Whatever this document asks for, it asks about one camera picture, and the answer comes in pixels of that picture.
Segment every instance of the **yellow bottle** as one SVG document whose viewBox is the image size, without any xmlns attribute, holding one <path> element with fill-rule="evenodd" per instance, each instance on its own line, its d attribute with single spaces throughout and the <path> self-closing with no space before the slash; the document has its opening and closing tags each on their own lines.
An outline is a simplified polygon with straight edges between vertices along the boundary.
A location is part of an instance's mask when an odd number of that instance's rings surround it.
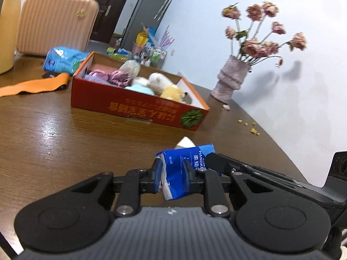
<svg viewBox="0 0 347 260">
<path fill-rule="evenodd" d="M 20 2 L 20 0 L 3 0 L 3 2 L 0 0 L 0 74 L 13 67 Z"/>
</svg>

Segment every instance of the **gray refrigerator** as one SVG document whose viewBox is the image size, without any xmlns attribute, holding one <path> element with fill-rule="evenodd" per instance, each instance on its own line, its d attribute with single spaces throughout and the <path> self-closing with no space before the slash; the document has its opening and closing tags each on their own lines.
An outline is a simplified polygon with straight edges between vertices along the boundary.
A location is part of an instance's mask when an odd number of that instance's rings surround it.
<svg viewBox="0 0 347 260">
<path fill-rule="evenodd" d="M 129 51 L 133 49 L 133 43 L 135 42 L 137 35 L 143 30 L 141 23 L 146 27 L 152 27 L 157 30 L 165 13 L 163 15 L 159 14 L 155 19 L 154 17 L 164 5 L 165 1 L 166 0 L 137 0 L 135 9 L 125 29 L 120 44 L 121 48 Z"/>
</svg>

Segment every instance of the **dark brown door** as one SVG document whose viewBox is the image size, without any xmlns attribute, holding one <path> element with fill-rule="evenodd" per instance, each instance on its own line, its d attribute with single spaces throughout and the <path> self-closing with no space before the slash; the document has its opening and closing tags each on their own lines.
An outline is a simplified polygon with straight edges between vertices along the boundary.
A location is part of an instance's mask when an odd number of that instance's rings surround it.
<svg viewBox="0 0 347 260">
<path fill-rule="evenodd" d="M 126 0 L 97 0 L 100 9 L 91 39 L 109 43 Z"/>
</svg>

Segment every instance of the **purple satin cloth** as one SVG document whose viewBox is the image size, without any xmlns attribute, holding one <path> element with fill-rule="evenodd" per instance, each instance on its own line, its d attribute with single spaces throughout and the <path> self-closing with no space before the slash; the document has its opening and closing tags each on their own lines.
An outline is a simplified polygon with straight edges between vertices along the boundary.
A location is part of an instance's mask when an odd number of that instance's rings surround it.
<svg viewBox="0 0 347 260">
<path fill-rule="evenodd" d="M 108 74 L 100 69 L 95 69 L 91 73 L 90 76 L 98 77 L 101 80 L 108 81 Z"/>
<path fill-rule="evenodd" d="M 108 81 L 109 83 L 113 85 L 124 87 L 124 88 L 129 85 L 131 80 L 129 77 L 129 74 L 121 70 L 116 70 L 114 72 L 111 72 L 110 74 L 107 74 L 103 70 L 95 69 L 89 75 L 97 77 L 103 81 Z"/>
<path fill-rule="evenodd" d="M 122 70 L 116 70 L 109 74 L 108 81 L 111 84 L 117 85 L 119 87 L 127 87 L 130 82 L 130 77 L 128 73 L 123 72 Z"/>
</svg>

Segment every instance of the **artificial flower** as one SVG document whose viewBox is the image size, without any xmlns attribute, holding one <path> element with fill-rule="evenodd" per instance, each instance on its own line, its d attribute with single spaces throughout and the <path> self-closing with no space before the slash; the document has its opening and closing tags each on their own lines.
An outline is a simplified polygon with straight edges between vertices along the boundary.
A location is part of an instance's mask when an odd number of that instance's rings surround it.
<svg viewBox="0 0 347 260">
<path fill-rule="evenodd" d="M 236 35 L 236 31 L 231 27 L 228 26 L 225 30 L 225 36 L 228 37 L 228 39 L 232 40 Z"/>
<path fill-rule="evenodd" d="M 283 65 L 283 58 L 281 57 L 276 67 L 281 67 L 282 65 Z"/>
<path fill-rule="evenodd" d="M 238 8 L 235 5 L 233 5 L 233 6 L 224 8 L 222 11 L 222 16 L 225 18 L 230 18 L 230 19 L 239 19 L 241 16 L 241 12 L 238 10 Z"/>
<path fill-rule="evenodd" d="M 249 54 L 250 56 L 252 57 L 256 57 L 256 55 L 258 54 L 258 51 L 259 51 L 259 42 L 258 40 L 255 38 L 255 39 L 252 39 L 252 40 L 247 40 L 243 47 L 242 47 L 242 50 L 246 53 L 246 54 Z"/>
<path fill-rule="evenodd" d="M 254 4 L 251 7 L 248 7 L 247 10 L 248 15 L 247 17 L 250 18 L 253 21 L 259 21 L 262 18 L 262 12 L 261 7 L 257 4 Z"/>
<path fill-rule="evenodd" d="M 267 48 L 269 55 L 273 55 L 278 53 L 279 44 L 274 42 L 264 42 L 264 47 Z"/>
<path fill-rule="evenodd" d="M 278 7 L 271 2 L 263 2 L 262 8 L 264 10 L 265 15 L 268 15 L 271 18 L 275 17 L 279 12 Z"/>
<path fill-rule="evenodd" d="M 284 25 L 280 24 L 277 21 L 274 21 L 272 23 L 271 31 L 276 34 L 286 34 L 286 31 L 284 29 Z"/>
<path fill-rule="evenodd" d="M 269 56 L 268 48 L 264 45 L 258 46 L 257 53 L 255 54 L 256 58 L 267 57 Z"/>
<path fill-rule="evenodd" d="M 307 47 L 307 40 L 306 40 L 303 32 L 299 32 L 299 33 L 294 35 L 293 41 L 291 42 L 291 46 L 293 48 L 298 48 L 301 51 L 306 49 L 306 47 Z"/>
</svg>

